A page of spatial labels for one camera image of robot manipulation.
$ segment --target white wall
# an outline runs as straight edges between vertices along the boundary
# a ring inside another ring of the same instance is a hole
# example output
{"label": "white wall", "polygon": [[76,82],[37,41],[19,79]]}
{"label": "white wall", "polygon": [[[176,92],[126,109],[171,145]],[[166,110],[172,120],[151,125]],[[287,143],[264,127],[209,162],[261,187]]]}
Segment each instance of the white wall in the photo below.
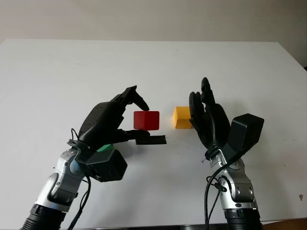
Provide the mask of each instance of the white wall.
{"label": "white wall", "polygon": [[306,0],[0,0],[0,42],[274,41],[306,66],[306,8]]}

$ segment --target black strip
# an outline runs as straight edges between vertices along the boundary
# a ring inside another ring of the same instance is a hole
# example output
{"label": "black strip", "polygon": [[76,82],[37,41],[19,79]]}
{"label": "black strip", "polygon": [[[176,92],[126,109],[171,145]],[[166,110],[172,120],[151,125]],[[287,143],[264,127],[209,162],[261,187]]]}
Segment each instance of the black strip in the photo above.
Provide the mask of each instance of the black strip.
{"label": "black strip", "polygon": [[149,136],[145,138],[135,139],[137,145],[165,145],[165,135],[162,136]]}

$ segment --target table surface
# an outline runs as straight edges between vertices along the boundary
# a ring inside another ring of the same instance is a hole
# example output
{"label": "table surface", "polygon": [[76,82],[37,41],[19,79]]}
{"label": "table surface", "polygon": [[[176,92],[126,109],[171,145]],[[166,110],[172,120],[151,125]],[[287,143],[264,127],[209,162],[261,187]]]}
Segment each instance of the table surface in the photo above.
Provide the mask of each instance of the table surface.
{"label": "table surface", "polygon": [[[205,177],[212,172],[194,129],[175,130],[175,106],[208,77],[229,120],[263,117],[259,143],[244,157],[262,221],[307,216],[307,75],[278,44],[6,40],[0,46],[0,229],[28,216],[58,156],[93,106],[126,87],[160,111],[167,145],[116,144],[128,168],[122,181],[93,181],[76,227],[202,224]],[[121,127],[133,127],[134,105]],[[80,194],[86,185],[80,187]],[[212,189],[209,204],[216,191]],[[76,214],[73,202],[62,228]],[[212,223],[225,222],[220,201]]]}

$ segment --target robotic hand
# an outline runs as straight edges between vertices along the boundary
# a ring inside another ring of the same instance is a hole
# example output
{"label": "robotic hand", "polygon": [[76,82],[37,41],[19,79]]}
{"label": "robotic hand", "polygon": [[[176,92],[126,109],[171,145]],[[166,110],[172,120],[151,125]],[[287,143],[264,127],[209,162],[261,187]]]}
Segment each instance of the robotic hand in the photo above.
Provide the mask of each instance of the robotic hand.
{"label": "robotic hand", "polygon": [[209,229],[208,191],[219,190],[225,218],[230,230],[260,230],[260,216],[253,186],[245,175],[241,160],[259,140],[264,120],[251,114],[233,119],[230,126],[224,109],[215,103],[207,78],[201,82],[201,94],[189,96],[190,122],[207,148],[205,157],[214,171],[205,190],[205,224]]}
{"label": "robotic hand", "polygon": [[136,92],[136,86],[127,88],[111,101],[99,103],[92,109],[80,128],[78,140],[70,139],[68,144],[71,149],[59,157],[54,173],[48,178],[21,230],[58,230],[78,195],[81,181],[86,177],[89,188],[79,212],[68,228],[71,230],[89,196],[90,177],[100,182],[122,179],[127,163],[120,152],[113,148],[103,152],[97,150],[107,144],[131,139],[151,143],[146,141],[151,137],[148,131],[118,129],[124,119],[122,115],[126,106],[132,103],[144,111],[149,110],[146,102]]}

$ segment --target wooden block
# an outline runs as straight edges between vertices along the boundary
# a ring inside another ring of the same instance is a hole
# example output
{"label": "wooden block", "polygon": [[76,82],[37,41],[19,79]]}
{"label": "wooden block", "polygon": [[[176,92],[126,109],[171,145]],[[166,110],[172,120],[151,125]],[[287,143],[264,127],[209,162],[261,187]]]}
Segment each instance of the wooden block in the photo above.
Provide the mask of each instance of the wooden block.
{"label": "wooden block", "polygon": [[158,130],[159,129],[159,111],[135,111],[134,129],[138,130]]}
{"label": "wooden block", "polygon": [[192,124],[189,121],[190,118],[191,118],[190,108],[188,106],[175,107],[173,113],[175,128],[177,129],[192,128]]}

